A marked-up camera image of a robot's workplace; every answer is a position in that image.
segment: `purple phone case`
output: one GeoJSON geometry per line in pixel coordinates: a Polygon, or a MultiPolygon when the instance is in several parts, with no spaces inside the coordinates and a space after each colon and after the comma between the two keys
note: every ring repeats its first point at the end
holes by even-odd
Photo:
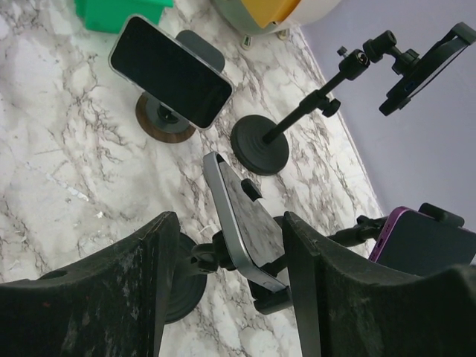
{"type": "Polygon", "coordinates": [[[395,228],[396,223],[399,221],[400,217],[405,213],[410,211],[411,209],[408,207],[397,207],[387,218],[387,221],[380,232],[379,238],[373,247],[372,253],[370,253],[369,260],[372,262],[377,262],[379,260],[380,254],[384,250],[385,244],[388,241],[388,237],[391,235],[393,229],[395,228]]]}

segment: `lavender wall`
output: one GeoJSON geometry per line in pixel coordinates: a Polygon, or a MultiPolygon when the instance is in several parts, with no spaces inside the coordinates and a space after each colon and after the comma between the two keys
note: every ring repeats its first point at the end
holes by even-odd
{"type": "MultiPolygon", "coordinates": [[[[400,49],[424,54],[461,21],[476,28],[475,0],[343,0],[303,31],[329,79],[341,45],[361,48],[389,29],[400,49]]],[[[430,202],[463,215],[476,231],[476,44],[402,111],[384,117],[378,108],[397,82],[392,63],[384,59],[334,91],[382,209],[430,202]]]]}

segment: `knob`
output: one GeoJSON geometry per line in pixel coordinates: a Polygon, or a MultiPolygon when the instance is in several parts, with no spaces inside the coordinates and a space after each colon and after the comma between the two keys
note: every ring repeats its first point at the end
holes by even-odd
{"type": "Polygon", "coordinates": [[[328,107],[325,108],[325,110],[322,111],[322,115],[324,117],[330,118],[335,113],[337,113],[337,111],[339,110],[340,107],[341,107],[341,102],[338,101],[337,99],[332,99],[330,101],[328,107]]]}
{"type": "Polygon", "coordinates": [[[337,54],[341,57],[347,57],[347,49],[344,46],[342,46],[341,48],[337,50],[337,54]]]}

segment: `white marble surface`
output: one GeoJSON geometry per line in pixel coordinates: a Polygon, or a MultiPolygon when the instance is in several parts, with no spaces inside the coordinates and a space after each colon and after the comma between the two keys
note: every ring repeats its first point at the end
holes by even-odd
{"type": "MultiPolygon", "coordinates": [[[[224,155],[251,177],[271,214],[292,210],[330,234],[359,214],[378,216],[373,191],[338,116],[314,113],[287,136],[292,158],[275,177],[246,172],[231,128],[243,115],[279,120],[323,80],[300,31],[258,38],[250,51],[209,0],[178,0],[160,25],[192,29],[226,57],[237,87],[216,125],[183,144],[139,127],[141,90],[107,63],[115,35],[85,30],[73,0],[0,0],[0,282],[42,274],[104,248],[164,210],[209,242],[219,222],[202,158],[224,155]]],[[[368,254],[368,247],[359,253],[368,254]]],[[[209,276],[199,308],[168,326],[161,356],[299,356],[292,310],[254,311],[237,273],[209,276]]]]}

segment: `stand pole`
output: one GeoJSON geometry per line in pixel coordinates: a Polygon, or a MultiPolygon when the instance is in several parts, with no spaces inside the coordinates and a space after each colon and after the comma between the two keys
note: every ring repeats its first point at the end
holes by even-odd
{"type": "Polygon", "coordinates": [[[263,136],[265,144],[270,144],[280,134],[284,133],[287,129],[289,129],[289,127],[300,120],[304,115],[310,114],[323,104],[325,105],[329,103],[327,95],[345,79],[346,77],[344,73],[340,71],[333,78],[331,78],[329,82],[324,84],[321,89],[313,91],[313,93],[307,95],[307,97],[305,97],[299,103],[299,107],[293,110],[287,117],[282,119],[282,121],[279,122],[275,128],[271,129],[263,136]]]}

